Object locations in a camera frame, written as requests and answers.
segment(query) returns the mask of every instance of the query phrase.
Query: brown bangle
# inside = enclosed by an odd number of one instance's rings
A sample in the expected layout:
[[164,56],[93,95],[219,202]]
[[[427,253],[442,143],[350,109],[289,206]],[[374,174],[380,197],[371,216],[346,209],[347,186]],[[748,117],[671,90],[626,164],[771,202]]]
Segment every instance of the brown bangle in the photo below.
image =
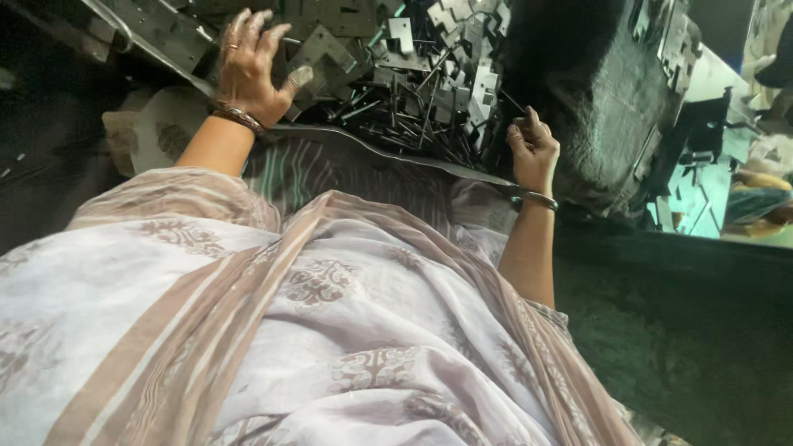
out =
[[212,101],[211,107],[213,116],[222,117],[223,119],[228,119],[229,121],[233,121],[239,125],[248,127],[253,131],[253,133],[260,134],[264,133],[266,130],[264,125],[253,118],[250,114],[245,113],[234,106],[230,106],[225,102]]
[[523,195],[512,197],[512,201],[513,202],[517,202],[518,200],[520,200],[521,202],[532,201],[532,202],[537,202],[554,212],[559,210],[559,203],[553,198],[548,198],[543,194],[538,194],[537,192],[532,192],[531,190],[525,190],[525,189],[521,190],[521,193]]

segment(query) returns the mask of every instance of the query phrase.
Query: woman's left hand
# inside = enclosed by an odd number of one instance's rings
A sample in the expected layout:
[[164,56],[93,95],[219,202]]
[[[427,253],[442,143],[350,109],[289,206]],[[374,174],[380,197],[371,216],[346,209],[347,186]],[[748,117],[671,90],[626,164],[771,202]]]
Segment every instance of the woman's left hand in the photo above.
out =
[[217,100],[248,113],[265,127],[280,120],[295,94],[313,78],[311,67],[300,67],[289,74],[280,90],[270,79],[278,43],[292,28],[284,24],[262,33],[273,17],[270,10],[251,14],[246,8],[226,29],[220,48]]

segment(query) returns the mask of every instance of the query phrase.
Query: woman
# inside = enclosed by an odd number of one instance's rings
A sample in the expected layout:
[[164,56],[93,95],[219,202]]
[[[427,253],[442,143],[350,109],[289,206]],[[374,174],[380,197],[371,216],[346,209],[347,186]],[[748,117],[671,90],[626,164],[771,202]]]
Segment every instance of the woman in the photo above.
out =
[[270,84],[289,30],[261,34],[270,17],[244,10],[229,25],[218,111],[177,167],[138,175],[2,259],[0,436],[640,444],[552,310],[559,145],[537,114],[509,129],[532,193],[498,270],[487,243],[471,246],[480,228],[457,225],[454,243],[333,190],[281,221],[237,178],[251,128],[278,121],[311,75]]

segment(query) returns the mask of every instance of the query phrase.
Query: scrap pile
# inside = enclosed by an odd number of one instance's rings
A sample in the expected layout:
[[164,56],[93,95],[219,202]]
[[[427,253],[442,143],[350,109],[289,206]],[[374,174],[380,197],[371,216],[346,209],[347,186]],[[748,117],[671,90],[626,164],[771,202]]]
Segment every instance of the scrap pile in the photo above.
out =
[[493,58],[510,21],[504,0],[300,0],[283,12],[297,39],[287,42],[300,45],[285,72],[307,64],[315,75],[288,119],[484,169],[502,122]]

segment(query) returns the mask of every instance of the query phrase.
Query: clothing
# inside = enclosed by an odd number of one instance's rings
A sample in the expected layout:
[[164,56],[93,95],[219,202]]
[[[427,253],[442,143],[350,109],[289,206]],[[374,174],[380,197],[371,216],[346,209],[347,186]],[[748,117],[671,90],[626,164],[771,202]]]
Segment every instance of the clothing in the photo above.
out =
[[640,444],[563,315],[399,207],[172,168],[69,229],[0,260],[11,443]]

